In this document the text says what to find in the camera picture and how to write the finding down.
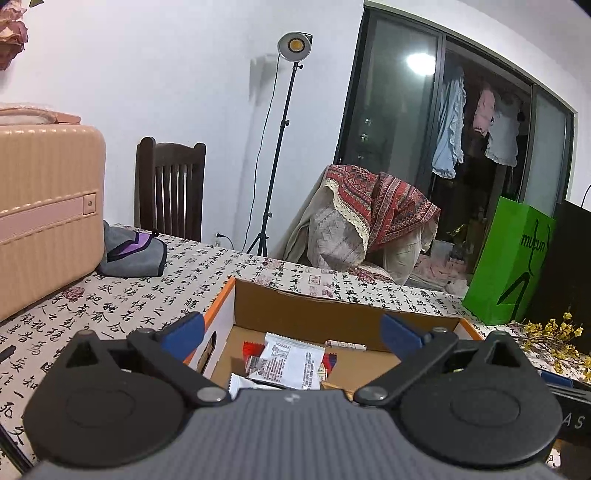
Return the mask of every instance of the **red patterned blanket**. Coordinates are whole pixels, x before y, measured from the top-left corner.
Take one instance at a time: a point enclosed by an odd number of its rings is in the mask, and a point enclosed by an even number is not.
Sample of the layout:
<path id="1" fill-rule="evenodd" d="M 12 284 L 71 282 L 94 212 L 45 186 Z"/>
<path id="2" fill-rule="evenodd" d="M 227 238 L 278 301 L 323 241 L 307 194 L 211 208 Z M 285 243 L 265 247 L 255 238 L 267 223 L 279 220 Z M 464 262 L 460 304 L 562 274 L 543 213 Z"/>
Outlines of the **red patterned blanket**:
<path id="1" fill-rule="evenodd" d="M 368 251 L 410 233 L 441 210 L 415 187 L 387 173 L 373 174 L 356 165 L 331 165 L 326 178 L 339 185 L 339 197 L 369 231 Z"/>

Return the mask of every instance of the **dark wooden chair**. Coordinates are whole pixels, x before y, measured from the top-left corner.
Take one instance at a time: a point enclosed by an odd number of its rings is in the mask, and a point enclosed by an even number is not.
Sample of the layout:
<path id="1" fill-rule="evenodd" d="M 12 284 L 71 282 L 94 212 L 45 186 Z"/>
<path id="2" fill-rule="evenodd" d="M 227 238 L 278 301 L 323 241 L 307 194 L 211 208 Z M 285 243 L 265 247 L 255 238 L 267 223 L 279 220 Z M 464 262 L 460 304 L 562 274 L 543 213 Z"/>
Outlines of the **dark wooden chair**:
<path id="1" fill-rule="evenodd" d="M 205 145 L 138 144 L 139 226 L 201 241 Z"/>

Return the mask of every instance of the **ribbed suitcase shell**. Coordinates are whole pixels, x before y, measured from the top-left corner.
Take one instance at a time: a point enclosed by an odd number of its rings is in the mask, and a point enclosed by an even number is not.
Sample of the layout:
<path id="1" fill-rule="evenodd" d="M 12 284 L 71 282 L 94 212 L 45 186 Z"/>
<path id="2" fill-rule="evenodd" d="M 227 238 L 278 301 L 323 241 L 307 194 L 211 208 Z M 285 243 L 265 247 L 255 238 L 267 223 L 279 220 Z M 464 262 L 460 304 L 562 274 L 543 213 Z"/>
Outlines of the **ribbed suitcase shell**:
<path id="1" fill-rule="evenodd" d="M 96 268 L 104 178 L 92 127 L 0 127 L 0 320 Z"/>

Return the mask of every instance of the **plastic container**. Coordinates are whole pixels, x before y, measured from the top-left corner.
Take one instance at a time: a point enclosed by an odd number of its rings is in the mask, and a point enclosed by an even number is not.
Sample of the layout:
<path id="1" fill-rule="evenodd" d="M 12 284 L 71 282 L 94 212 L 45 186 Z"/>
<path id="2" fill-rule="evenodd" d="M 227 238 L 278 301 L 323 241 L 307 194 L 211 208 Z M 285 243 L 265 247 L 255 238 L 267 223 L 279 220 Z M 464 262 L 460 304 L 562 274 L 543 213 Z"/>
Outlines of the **plastic container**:
<path id="1" fill-rule="evenodd" d="M 433 240 L 431 246 L 431 260 L 438 265 L 445 265 L 452 254 L 453 244 L 441 240 Z"/>

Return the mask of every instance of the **black logo on green bag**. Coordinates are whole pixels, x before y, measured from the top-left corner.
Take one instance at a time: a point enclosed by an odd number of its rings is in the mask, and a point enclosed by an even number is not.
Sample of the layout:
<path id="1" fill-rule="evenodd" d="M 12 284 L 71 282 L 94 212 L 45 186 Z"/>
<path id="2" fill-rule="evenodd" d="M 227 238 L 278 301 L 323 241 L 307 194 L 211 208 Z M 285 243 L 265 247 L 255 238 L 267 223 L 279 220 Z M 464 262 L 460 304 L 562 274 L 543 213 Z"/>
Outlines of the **black logo on green bag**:
<path id="1" fill-rule="evenodd" d="M 531 261 L 534 258 L 534 252 L 544 252 L 546 245 L 550 244 L 550 227 L 547 226 L 548 229 L 548 241 L 547 242 L 543 242 L 541 240 L 538 240 L 535 236 L 538 232 L 538 225 L 539 225 L 539 221 L 536 220 L 535 221 L 535 227 L 534 227 L 534 236 L 533 238 L 530 237 L 529 235 L 523 234 L 523 236 L 521 237 L 521 243 L 520 245 L 522 247 L 526 247 L 530 249 L 530 259 L 527 262 L 527 272 L 523 272 L 518 278 L 517 280 L 515 280 L 508 289 L 506 289 L 501 296 L 499 297 L 499 300 L 496 302 L 497 305 L 500 305 L 501 303 L 503 303 L 506 298 L 511 295 L 511 293 L 513 293 L 513 291 L 519 286 L 521 285 L 521 291 L 519 292 L 519 296 L 517 297 L 517 301 L 515 302 L 515 306 L 513 307 L 513 312 L 511 313 L 511 319 L 509 320 L 510 322 L 514 322 L 515 321 L 515 316 L 517 315 L 517 310 L 519 310 L 519 306 L 521 304 L 521 300 L 523 299 L 523 295 L 525 294 L 525 291 L 527 289 L 527 285 L 530 284 L 530 277 L 534 276 L 534 273 L 531 271 Z"/>

